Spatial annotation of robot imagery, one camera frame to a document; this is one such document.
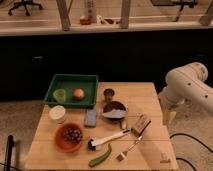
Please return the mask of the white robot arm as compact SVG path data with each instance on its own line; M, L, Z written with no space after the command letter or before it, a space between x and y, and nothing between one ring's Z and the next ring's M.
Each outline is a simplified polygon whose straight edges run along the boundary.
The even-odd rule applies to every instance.
M200 62L174 68L166 74L166 86L158 94L164 125L171 123L176 116L173 109L186 99L213 114L213 88L205 84L207 78L208 70Z

